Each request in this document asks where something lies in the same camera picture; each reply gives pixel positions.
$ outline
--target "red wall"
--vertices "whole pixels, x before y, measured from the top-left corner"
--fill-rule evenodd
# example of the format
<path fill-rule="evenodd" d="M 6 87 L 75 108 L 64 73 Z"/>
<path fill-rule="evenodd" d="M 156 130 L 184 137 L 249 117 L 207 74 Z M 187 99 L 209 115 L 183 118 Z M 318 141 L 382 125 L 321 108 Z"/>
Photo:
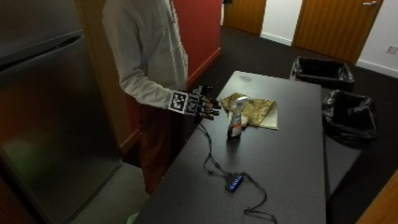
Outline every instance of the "red wall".
<path fill-rule="evenodd" d="M 219 56 L 221 0 L 173 0 L 188 54 L 188 86 Z"/>

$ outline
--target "red pants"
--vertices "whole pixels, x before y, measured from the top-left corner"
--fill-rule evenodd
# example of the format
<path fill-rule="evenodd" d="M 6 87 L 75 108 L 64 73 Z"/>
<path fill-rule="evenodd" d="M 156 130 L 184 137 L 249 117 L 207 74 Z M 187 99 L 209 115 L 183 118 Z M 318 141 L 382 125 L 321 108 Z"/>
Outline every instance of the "red pants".
<path fill-rule="evenodd" d="M 140 160 L 145 191 L 152 194 L 185 144 L 184 115 L 151 105 L 140 105 L 140 111 Z"/>

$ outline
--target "refrigerator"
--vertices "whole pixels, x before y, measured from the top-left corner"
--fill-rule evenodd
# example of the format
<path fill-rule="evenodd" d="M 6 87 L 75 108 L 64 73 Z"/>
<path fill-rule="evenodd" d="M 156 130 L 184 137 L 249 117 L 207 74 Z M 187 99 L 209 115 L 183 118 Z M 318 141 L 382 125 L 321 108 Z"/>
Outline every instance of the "refrigerator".
<path fill-rule="evenodd" d="M 3 0 L 0 18 L 0 174 L 68 223 L 121 166 L 76 8 Z"/>

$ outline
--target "cable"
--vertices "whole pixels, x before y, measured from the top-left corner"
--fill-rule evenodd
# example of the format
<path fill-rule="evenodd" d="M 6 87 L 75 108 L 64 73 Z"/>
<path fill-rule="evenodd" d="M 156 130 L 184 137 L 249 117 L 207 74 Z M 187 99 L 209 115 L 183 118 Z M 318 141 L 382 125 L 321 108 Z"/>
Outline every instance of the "cable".
<path fill-rule="evenodd" d="M 208 133 L 208 130 L 205 129 L 205 127 L 203 126 L 203 124 L 200 123 L 199 125 L 200 125 L 200 128 L 199 128 L 199 129 L 200 129 L 201 132 L 207 135 L 207 137 L 208 137 L 208 141 L 209 141 L 209 154 L 208 154 L 208 157 L 207 157 L 207 159 L 205 159 L 205 161 L 204 161 L 204 163 L 203 163 L 203 169 L 204 169 L 204 171 L 205 171 L 205 173 L 207 173 L 208 175 L 215 175 L 215 176 L 221 177 L 221 178 L 224 178 L 225 180 L 228 180 L 228 178 L 233 176 L 233 173 L 224 171 L 224 169 L 221 168 L 220 164 L 219 164 L 217 161 L 215 160 L 215 158 L 213 158 L 213 154 L 212 154 L 212 153 L 213 153 L 212 136 L 211 136 L 211 134 Z M 220 173 L 217 173 L 216 171 L 209 170 L 209 169 L 207 168 L 207 163 L 208 163 L 208 161 L 211 161 L 211 162 L 215 164 L 216 168 L 223 172 L 223 174 L 220 174 Z M 249 179 L 249 181 L 256 185 L 256 187 L 264 192 L 264 197 L 262 197 L 262 201 L 261 201 L 261 203 L 257 204 L 257 205 L 253 206 L 253 207 L 248 207 L 246 209 L 244 209 L 244 214 L 248 215 L 248 216 L 250 216 L 250 217 L 256 217 L 256 218 L 265 219 L 265 220 L 268 220 L 268 221 L 272 221 L 274 224 L 277 224 L 276 217 L 274 217 L 274 215 L 273 215 L 272 213 L 262 212 L 262 211 L 258 211 L 258 210 L 257 210 L 257 208 L 258 208 L 262 204 L 265 204 L 266 201 L 268 201 L 268 193 L 266 193 L 266 190 L 260 186 L 258 182 L 254 181 L 254 179 L 250 177 L 250 175 L 249 175 L 248 173 L 243 172 L 241 175 L 244 175 L 244 176 Z"/>

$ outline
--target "black bin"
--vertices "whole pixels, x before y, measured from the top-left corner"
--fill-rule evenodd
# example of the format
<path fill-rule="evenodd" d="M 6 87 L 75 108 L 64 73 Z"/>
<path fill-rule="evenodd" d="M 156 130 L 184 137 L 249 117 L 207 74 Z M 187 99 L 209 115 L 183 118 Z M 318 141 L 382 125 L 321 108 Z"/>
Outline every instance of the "black bin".
<path fill-rule="evenodd" d="M 298 57 L 292 77 L 332 90 L 352 91 L 354 85 L 348 65 L 332 60 Z"/>
<path fill-rule="evenodd" d="M 368 96 L 333 91 L 322 103 L 326 135 L 348 147 L 366 148 L 377 139 L 374 114 Z"/>

